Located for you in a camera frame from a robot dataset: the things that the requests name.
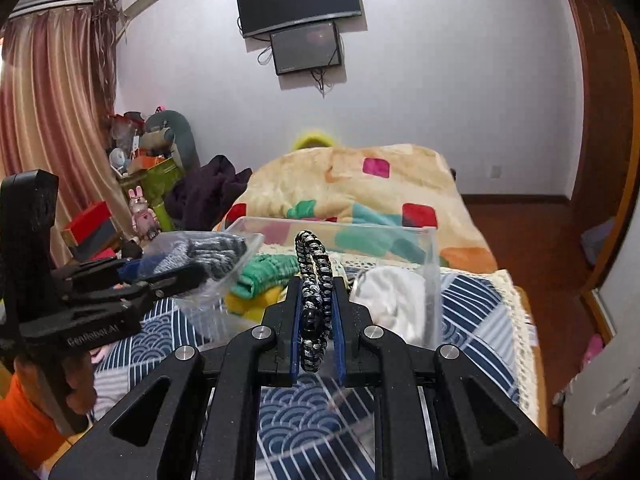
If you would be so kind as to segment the orange sleeve forearm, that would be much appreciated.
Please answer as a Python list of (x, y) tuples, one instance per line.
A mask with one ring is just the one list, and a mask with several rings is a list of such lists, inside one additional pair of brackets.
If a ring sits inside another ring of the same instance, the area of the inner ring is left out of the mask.
[(3, 434), (29, 469), (38, 470), (66, 441), (53, 419), (27, 399), (17, 374), (1, 400), (0, 417)]

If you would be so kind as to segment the left hand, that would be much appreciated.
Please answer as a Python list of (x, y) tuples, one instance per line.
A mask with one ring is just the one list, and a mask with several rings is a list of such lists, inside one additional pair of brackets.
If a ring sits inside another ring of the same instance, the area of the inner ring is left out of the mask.
[[(96, 404), (91, 354), (84, 352), (79, 356), (69, 356), (63, 361), (62, 365), (67, 385), (70, 386), (70, 393), (66, 396), (66, 403), (75, 413), (87, 415)], [(18, 356), (14, 359), (14, 370), (21, 382), (26, 398), (40, 411), (53, 417), (51, 411), (44, 404), (44, 396), (38, 379), (39, 368), (28, 359)]]

